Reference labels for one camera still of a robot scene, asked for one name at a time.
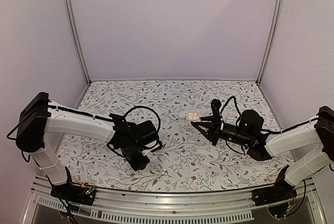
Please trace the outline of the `white earbud charging case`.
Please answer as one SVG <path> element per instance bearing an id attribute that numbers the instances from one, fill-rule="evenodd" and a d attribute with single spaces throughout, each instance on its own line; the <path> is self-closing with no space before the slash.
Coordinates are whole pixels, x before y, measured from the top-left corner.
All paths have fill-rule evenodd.
<path id="1" fill-rule="evenodd" d="M 200 122 L 201 113 L 198 110 L 187 111 L 186 120 L 189 122 Z"/>

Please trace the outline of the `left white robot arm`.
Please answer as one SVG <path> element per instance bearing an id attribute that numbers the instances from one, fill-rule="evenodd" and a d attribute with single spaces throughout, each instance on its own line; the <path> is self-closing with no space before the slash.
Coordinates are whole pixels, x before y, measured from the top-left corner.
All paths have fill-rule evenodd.
<path id="1" fill-rule="evenodd" d="M 70 183 L 69 172 L 51 150 L 44 136 L 46 133 L 99 140 L 138 171 L 149 163 L 148 152 L 162 148 L 159 130 L 160 126 L 154 126 L 151 121 L 135 124 L 128 122 L 126 115 L 111 113 L 104 117 L 68 108 L 51 101 L 48 93 L 40 92 L 22 110 L 18 124 L 7 138 L 33 158 L 66 200 L 72 200 L 78 190 Z"/>

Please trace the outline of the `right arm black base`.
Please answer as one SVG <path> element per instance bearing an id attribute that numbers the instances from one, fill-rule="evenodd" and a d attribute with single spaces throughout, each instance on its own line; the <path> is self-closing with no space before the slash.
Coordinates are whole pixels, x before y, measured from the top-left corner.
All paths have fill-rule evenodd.
<path id="1" fill-rule="evenodd" d="M 289 185 L 284 180 L 288 167 L 285 166 L 279 172 L 272 186 L 252 191 L 252 200 L 256 206 L 276 203 L 276 205 L 269 207 L 269 213 L 276 218 L 283 218 L 289 213 L 297 196 L 295 186 Z"/>

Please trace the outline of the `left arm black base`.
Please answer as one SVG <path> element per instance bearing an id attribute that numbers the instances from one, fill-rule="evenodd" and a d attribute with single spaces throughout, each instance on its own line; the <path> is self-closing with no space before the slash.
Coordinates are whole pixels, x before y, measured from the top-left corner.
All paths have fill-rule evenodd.
<path id="1" fill-rule="evenodd" d="M 96 186 L 84 183 L 74 185 L 70 175 L 70 171 L 65 167 L 67 181 L 62 185 L 52 185 L 51 196 L 67 202 L 79 203 L 92 206 L 96 196 Z"/>

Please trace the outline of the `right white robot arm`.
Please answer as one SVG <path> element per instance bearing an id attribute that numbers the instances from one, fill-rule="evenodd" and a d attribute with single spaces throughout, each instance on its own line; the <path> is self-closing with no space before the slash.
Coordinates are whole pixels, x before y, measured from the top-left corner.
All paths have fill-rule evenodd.
<path id="1" fill-rule="evenodd" d="M 270 190 L 274 201 L 281 201 L 303 179 L 315 174 L 333 163 L 333 110 L 328 106 L 319 108 L 317 115 L 303 123 L 282 131 L 262 129 L 264 119 L 254 110 L 245 110 L 239 125 L 223 123 L 219 110 L 213 108 L 213 115 L 201 117 L 200 122 L 192 122 L 212 145 L 219 139 L 232 142 L 247 149 L 247 154 L 256 161 L 269 160 L 284 152 L 303 146 L 315 148 L 303 158 L 288 165 L 283 172 L 283 180 Z"/>

